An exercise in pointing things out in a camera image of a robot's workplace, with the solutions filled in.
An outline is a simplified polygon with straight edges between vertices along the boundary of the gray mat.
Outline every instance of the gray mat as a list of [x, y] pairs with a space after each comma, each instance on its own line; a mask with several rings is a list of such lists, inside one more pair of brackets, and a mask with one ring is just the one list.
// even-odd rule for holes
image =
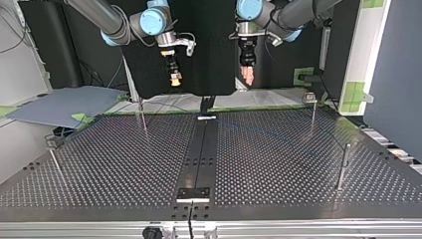
[[7, 117], [12, 120], [75, 128], [81, 124], [72, 118], [73, 114], [97, 116], [111, 108], [117, 102], [118, 96], [124, 94], [123, 91], [97, 87], [61, 89], [21, 107]]

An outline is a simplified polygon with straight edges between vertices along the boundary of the metal plate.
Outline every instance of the metal plate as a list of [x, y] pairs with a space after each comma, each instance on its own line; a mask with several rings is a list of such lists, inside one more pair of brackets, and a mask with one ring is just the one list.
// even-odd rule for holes
[[8, 189], [0, 196], [0, 220], [19, 220], [28, 212], [36, 214], [25, 220], [35, 221], [45, 215], [171, 220], [194, 122], [188, 115], [146, 117], [144, 130], [136, 116], [99, 119], [55, 152], [57, 163], [48, 157], [16, 184], [2, 185]]
[[[210, 204], [198, 204], [199, 218], [420, 217], [415, 209], [422, 209], [422, 177], [394, 162], [345, 118], [317, 110], [313, 123], [312, 114], [308, 109], [219, 114], [217, 147], [201, 155], [216, 159], [215, 173], [203, 167], [197, 181], [198, 187], [215, 188]], [[337, 191], [346, 143], [349, 166], [344, 190]]]

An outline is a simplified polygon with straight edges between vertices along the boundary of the robotic arm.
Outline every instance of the robotic arm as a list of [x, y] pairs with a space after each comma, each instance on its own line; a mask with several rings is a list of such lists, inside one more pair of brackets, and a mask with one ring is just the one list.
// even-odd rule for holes
[[82, 15], [102, 30], [103, 39], [110, 46], [127, 45], [131, 41], [142, 38], [155, 37], [161, 55], [166, 59], [167, 70], [171, 85], [180, 86], [182, 75], [176, 57], [176, 46], [186, 46], [186, 55], [191, 57], [196, 46], [193, 34], [192, 40], [178, 38], [173, 26], [176, 23], [171, 19], [170, 7], [167, 0], [150, 0], [147, 9], [127, 18], [117, 6], [110, 6], [106, 0], [67, 0], [67, 3], [78, 10]]
[[247, 84], [252, 85], [254, 81], [253, 69], [257, 61], [255, 47], [258, 36], [266, 35], [275, 47], [280, 46], [283, 41], [293, 42], [308, 21], [340, 1], [294, 0], [286, 7], [278, 8], [267, 0], [238, 0], [236, 33], [241, 49], [242, 75]]

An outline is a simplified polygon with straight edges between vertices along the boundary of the white wall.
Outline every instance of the white wall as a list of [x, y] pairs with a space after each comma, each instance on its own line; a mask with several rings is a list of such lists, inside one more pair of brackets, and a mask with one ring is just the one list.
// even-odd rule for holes
[[[17, 11], [13, 0], [1, 0], [0, 4]], [[20, 26], [4, 10], [0, 9], [0, 14], [21, 33]], [[0, 18], [0, 51], [13, 47], [19, 40]], [[35, 54], [33, 48], [23, 43], [12, 51], [0, 54], [0, 106], [25, 103], [49, 90], [42, 77], [44, 69], [37, 63], [39, 60]]]
[[[0, 0], [0, 4], [17, 11], [12, 0]], [[21, 32], [4, 10], [0, 9], [0, 14]], [[0, 18], [0, 51], [16, 45], [19, 40]], [[0, 107], [26, 103], [49, 90], [49, 84], [42, 77], [44, 67], [35, 53], [32, 47], [21, 44], [0, 54]], [[0, 184], [46, 152], [44, 135], [52, 129], [46, 125], [0, 119]]]
[[[341, 106], [344, 102], [347, 83], [364, 83], [363, 91], [366, 94], [369, 93], [391, 0], [384, 0], [382, 7], [375, 8], [362, 8], [362, 4], [344, 77]], [[340, 107], [340, 113], [343, 116], [363, 116], [365, 108], [366, 103], [362, 103], [358, 112], [350, 113], [343, 112]]]
[[35, 123], [0, 121], [0, 184], [46, 152], [44, 136], [52, 129]]

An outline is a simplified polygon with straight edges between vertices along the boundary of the black backdrop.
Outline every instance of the black backdrop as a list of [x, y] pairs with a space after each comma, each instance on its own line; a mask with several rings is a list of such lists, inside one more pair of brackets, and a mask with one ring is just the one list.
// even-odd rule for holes
[[[127, 14], [142, 11], [146, 7], [146, 0], [108, 0], [111, 4], [120, 6]], [[198, 46], [192, 58], [185, 57], [185, 48], [179, 49], [179, 61], [183, 73], [182, 89], [180, 91], [193, 93], [199, 96], [230, 95], [235, 91], [235, 77], [239, 76], [237, 43], [228, 40], [235, 28], [234, 9], [235, 0], [170, 0], [172, 15], [178, 19], [175, 29], [177, 32], [192, 32], [196, 35]], [[35, 11], [34, 4], [46, 2], [26, 2], [32, 4], [24, 9], [24, 14]], [[279, 0], [276, 3], [283, 5], [287, 1]], [[75, 11], [72, 7], [63, 6], [66, 15], [72, 43], [76, 55], [92, 66], [104, 79], [105, 85], [115, 73], [121, 60], [119, 48], [109, 47], [100, 36], [99, 29]], [[36, 10], [36, 18], [44, 18], [44, 14]], [[32, 31], [53, 31], [43, 25], [33, 27]], [[51, 42], [51, 38], [44, 38], [46, 34], [38, 34], [35, 39]], [[309, 24], [293, 43], [285, 43], [278, 48], [269, 46], [272, 55], [268, 55], [261, 40], [257, 47], [258, 65], [256, 67], [256, 81], [252, 88], [290, 88], [293, 86], [295, 68], [318, 66], [321, 30]], [[166, 73], [164, 60], [156, 47], [146, 48], [140, 42], [132, 42], [121, 48], [127, 59], [136, 88], [143, 98], [168, 93], [171, 90]], [[56, 51], [40, 48], [41, 52], [53, 55], [50, 59], [60, 56]], [[81, 69], [87, 80], [87, 73]], [[61, 78], [52, 76], [52, 80]], [[124, 68], [120, 69], [117, 78], [111, 86], [119, 86], [125, 90]]]

